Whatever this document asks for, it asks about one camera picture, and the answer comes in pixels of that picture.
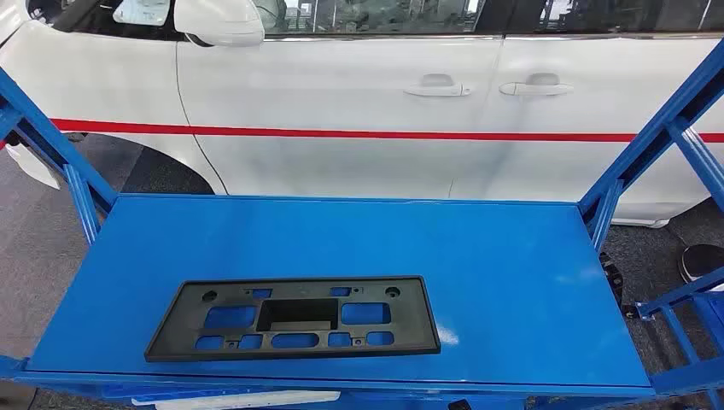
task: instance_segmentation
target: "car door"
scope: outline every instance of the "car door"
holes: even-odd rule
[[[230,193],[448,197],[481,161],[482,3],[259,0],[261,46],[178,44],[189,123]]]
[[[533,10],[523,9],[508,27],[488,114],[493,131],[548,141],[511,148],[500,171],[518,177],[496,181],[490,191],[499,196],[578,200],[711,51],[724,26],[724,2],[716,0],[521,4]],[[724,160],[724,105],[696,128]],[[474,181],[457,187],[476,191]],[[679,150],[670,149],[624,194],[616,217],[656,224],[707,195]]]
[[[138,0],[75,0],[63,8],[53,0],[22,3],[28,10],[18,12],[29,21],[0,46],[0,66],[61,131],[157,149],[225,193],[187,130],[175,75],[176,40],[184,35],[166,15],[170,1],[161,10],[164,2],[155,2],[154,13]],[[137,12],[120,18],[129,9]],[[53,185],[30,151],[11,151],[29,174]]]

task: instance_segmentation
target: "blue shelf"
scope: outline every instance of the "blue shelf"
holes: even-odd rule
[[[385,275],[424,277],[440,354],[143,358],[185,280]],[[56,373],[105,383],[165,375],[301,389],[354,381],[653,393],[581,214],[562,202],[121,194],[23,377]]]

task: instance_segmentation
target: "door handle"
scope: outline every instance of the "door handle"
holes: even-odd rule
[[[535,85],[526,83],[506,83],[500,86],[500,92],[508,96],[560,96],[573,92],[573,85]]]
[[[425,74],[419,83],[403,91],[420,97],[462,97],[471,93],[470,88],[463,87],[447,74]]]

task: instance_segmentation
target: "blue cart frame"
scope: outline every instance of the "blue cart frame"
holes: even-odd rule
[[[724,209],[724,168],[706,148],[701,137],[692,129],[692,124],[714,104],[722,92],[724,92],[724,40],[701,62],[586,195],[575,204],[590,237],[588,246],[595,251],[596,255],[605,241],[620,195],[672,144],[679,147],[717,205]],[[65,178],[78,209],[80,224],[90,245],[96,242],[101,231],[101,223],[96,211],[106,215],[110,214],[120,198],[146,201],[155,197],[120,194],[113,190],[2,70],[0,70],[0,96],[2,96],[0,135],[6,138],[11,132],[16,132],[20,135],[22,142],[32,147]],[[187,196],[162,196],[162,199],[167,203],[177,203],[185,200],[185,197]],[[258,203],[265,201],[264,198],[247,200]],[[275,199],[275,203],[286,203],[285,201],[292,200],[289,198]],[[334,205],[341,200],[313,198],[301,201],[304,203],[328,202]],[[365,203],[365,200],[350,199],[350,201],[358,201],[363,205]],[[407,201],[380,200],[375,204],[403,202]],[[472,202],[457,202],[457,204],[466,203]],[[507,202],[483,201],[476,203],[507,206]],[[520,207],[539,205],[537,202],[519,202],[517,204]],[[640,389],[594,389],[583,385],[568,386],[555,383],[541,383],[537,387],[523,388],[516,384],[499,383],[488,384],[485,389],[470,392],[469,386],[462,383],[429,380],[424,384],[398,383],[394,389],[391,389],[390,383],[374,379],[307,380],[303,385],[304,389],[308,390],[334,388],[358,392],[356,396],[343,396],[340,399],[342,405],[348,408],[353,407],[355,397],[369,399],[373,396],[382,400],[377,402],[376,406],[379,408],[405,407],[410,404],[410,400],[416,402],[419,408],[440,408],[441,401],[470,398],[471,395],[475,397],[472,402],[476,403],[474,406],[476,408],[485,405],[489,405],[491,408],[508,408],[500,403],[505,403],[506,406],[511,405],[510,408],[523,408],[525,397],[534,395],[538,396],[534,401],[535,408],[594,409],[706,392],[713,408],[724,409],[716,391],[724,386],[724,323],[722,323],[724,315],[721,310],[721,298],[715,292],[708,292],[722,283],[724,283],[724,268],[677,290],[672,290],[655,300],[636,304],[641,319],[652,319],[654,314],[660,314],[666,320],[688,360],[686,366],[648,375],[650,386],[640,386]],[[692,303],[696,308],[704,327],[715,342],[720,354],[718,357],[709,360],[698,358],[673,310],[685,302]],[[148,375],[128,372],[40,372],[29,368],[28,361],[29,359],[17,360],[0,356],[0,377],[107,400],[127,400],[131,397],[161,400],[255,391],[239,386],[238,382],[230,384],[228,378],[221,376],[190,377],[178,374]],[[273,381],[263,377],[247,378],[244,383],[262,390],[272,387],[277,389],[299,387],[299,383],[292,378]],[[558,396],[558,398],[548,400],[548,397],[551,396]],[[285,408],[325,407],[311,405]]]

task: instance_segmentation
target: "blue metal bar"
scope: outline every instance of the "blue metal bar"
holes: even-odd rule
[[[0,354],[0,378],[13,378],[19,370],[22,370],[25,362]]]
[[[652,397],[566,397],[534,407],[536,410],[596,410],[651,401]]]
[[[717,389],[721,386],[721,369],[724,356],[653,374],[651,385],[657,394],[670,396]]]
[[[601,247],[604,245],[606,235],[609,233],[609,227],[611,219],[613,219],[613,213],[616,210],[618,198],[623,192],[623,181],[617,179],[611,184],[606,194],[598,203],[596,207],[596,214],[591,221],[593,225],[592,241],[593,247],[597,252],[601,251]]]
[[[666,124],[683,117],[689,124],[696,121],[724,92],[724,40],[704,58],[696,70],[673,96],[644,126],[639,135],[616,158],[579,201],[583,221],[594,216],[596,205],[617,179],[623,180],[623,190],[652,164],[672,143]]]
[[[704,329],[709,333],[712,343],[716,347],[718,354],[724,354],[724,324],[722,324],[719,315],[709,303],[711,296],[707,296],[712,292],[695,295],[692,297],[694,309],[697,311],[699,318],[702,320]]]
[[[689,337],[686,335],[686,331],[684,331],[684,327],[681,326],[681,322],[679,321],[679,318],[676,317],[676,313],[674,313],[674,310],[669,306],[665,306],[661,308],[661,313],[663,313],[663,317],[666,318],[666,321],[669,323],[671,331],[674,333],[674,336],[679,341],[681,350],[684,351],[684,356],[686,357],[686,360],[688,360],[689,364],[695,365],[699,363],[701,360],[697,355],[697,351],[692,345],[692,342],[689,341]],[[719,399],[719,395],[716,393],[716,390],[707,389],[706,394],[709,397],[709,401],[711,402],[715,410],[722,410],[722,408],[724,408],[724,405],[722,405],[721,400]]]
[[[667,125],[671,138],[711,193],[719,209],[724,210],[724,167],[704,145],[704,141],[683,118]]]
[[[666,318],[666,321],[671,327],[671,331],[679,341],[679,345],[681,346],[681,350],[684,351],[686,359],[691,364],[698,363],[700,360],[699,356],[697,356],[697,351],[694,350],[694,346],[689,341],[689,337],[686,335],[684,327],[681,326],[681,322],[679,321],[679,318],[676,317],[674,310],[669,306],[663,306],[661,308],[661,313],[663,314],[663,317]]]
[[[0,140],[7,137],[21,119],[22,114],[9,104],[5,104],[4,107],[0,108]]]
[[[72,165],[66,164],[63,168],[66,173],[68,190],[73,198],[73,203],[75,203],[75,208],[78,210],[85,240],[88,241],[89,245],[92,245],[96,241],[101,224],[98,222],[96,207],[91,199],[88,184],[80,177],[80,174]]]
[[[724,267],[720,267],[708,275],[661,295],[651,302],[640,304],[639,314],[649,316],[665,306],[674,306],[692,297],[697,292],[704,292],[722,283],[724,283]]]
[[[63,165],[73,165],[83,179],[88,181],[98,205],[105,212],[109,212],[118,193],[1,68],[0,96],[25,117],[15,127],[20,136],[38,153],[42,153],[42,157],[50,161],[60,173],[64,173]]]

